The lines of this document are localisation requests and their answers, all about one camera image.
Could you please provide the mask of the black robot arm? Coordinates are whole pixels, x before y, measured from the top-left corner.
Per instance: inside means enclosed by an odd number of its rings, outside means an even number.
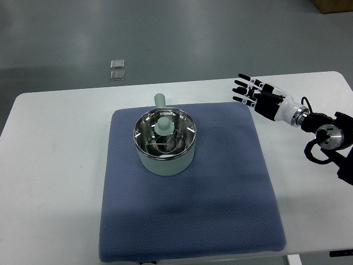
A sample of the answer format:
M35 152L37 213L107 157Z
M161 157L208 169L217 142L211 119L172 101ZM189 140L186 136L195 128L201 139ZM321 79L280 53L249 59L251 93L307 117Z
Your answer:
M315 113L306 97L302 97L301 103L307 103L308 112L299 116L298 124L303 131L315 134L304 149L306 158L318 165L335 163L339 168L338 178L352 185L352 151L347 156L338 153L339 150L352 148L352 117L336 112L333 119L323 113ZM327 156L326 160L313 156L312 148L315 145Z

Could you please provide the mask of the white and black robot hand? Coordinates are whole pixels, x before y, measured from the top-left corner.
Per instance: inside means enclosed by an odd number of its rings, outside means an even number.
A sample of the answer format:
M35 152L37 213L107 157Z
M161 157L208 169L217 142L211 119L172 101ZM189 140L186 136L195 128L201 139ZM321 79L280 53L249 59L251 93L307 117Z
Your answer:
M299 119L309 113L307 107L296 103L287 92L256 78L239 74L234 81L233 100L254 109L255 112L272 121L284 121L291 126L300 126Z

